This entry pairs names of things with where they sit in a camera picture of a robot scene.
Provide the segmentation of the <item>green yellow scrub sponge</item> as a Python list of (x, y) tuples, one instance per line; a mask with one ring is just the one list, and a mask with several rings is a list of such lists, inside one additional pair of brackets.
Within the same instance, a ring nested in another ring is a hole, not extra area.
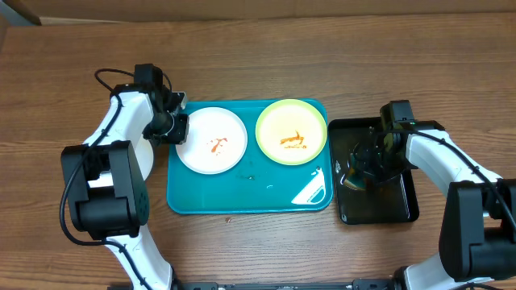
[(355, 191), (365, 191), (367, 188), (367, 177), (364, 171), (353, 164), (347, 163), (347, 172), (340, 181), (341, 185)]

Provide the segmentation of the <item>black water tray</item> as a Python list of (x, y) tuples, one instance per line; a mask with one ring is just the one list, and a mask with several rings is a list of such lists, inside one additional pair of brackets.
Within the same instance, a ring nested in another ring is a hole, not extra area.
[(335, 119), (328, 126), (331, 170), (339, 217), (348, 225), (413, 222), (419, 208), (411, 171), (381, 186), (367, 186), (365, 191), (351, 190), (340, 181), (347, 172), (349, 153), (368, 133), (381, 129), (381, 119)]

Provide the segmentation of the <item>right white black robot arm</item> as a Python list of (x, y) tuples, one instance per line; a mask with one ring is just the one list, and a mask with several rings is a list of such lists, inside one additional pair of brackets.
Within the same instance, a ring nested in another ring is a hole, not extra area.
[(396, 270), (392, 289), (486, 289), (515, 276), (515, 181), (478, 164), (438, 122), (417, 120), (409, 101), (381, 107), (350, 168), (348, 180), (375, 187), (419, 169), (446, 197), (438, 253)]

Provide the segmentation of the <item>white plate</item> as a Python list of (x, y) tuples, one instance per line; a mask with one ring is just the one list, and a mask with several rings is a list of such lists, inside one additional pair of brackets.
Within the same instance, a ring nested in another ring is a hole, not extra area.
[(235, 113), (206, 107), (189, 115), (186, 141), (176, 145), (176, 151), (188, 169), (215, 175), (233, 168), (242, 159), (247, 144), (246, 127)]
[(142, 177), (146, 180), (154, 166), (154, 149), (149, 140), (141, 137), (135, 147), (135, 156), (138, 161)]

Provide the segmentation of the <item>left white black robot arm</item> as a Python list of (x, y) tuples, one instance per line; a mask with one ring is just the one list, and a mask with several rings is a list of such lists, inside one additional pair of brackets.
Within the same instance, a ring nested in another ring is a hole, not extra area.
[(156, 147), (186, 141), (187, 97), (154, 64), (137, 64), (129, 75), (132, 82), (108, 89), (110, 108), (96, 131), (61, 153), (60, 228), (76, 245), (110, 250), (132, 289), (181, 289), (148, 228), (145, 181)]

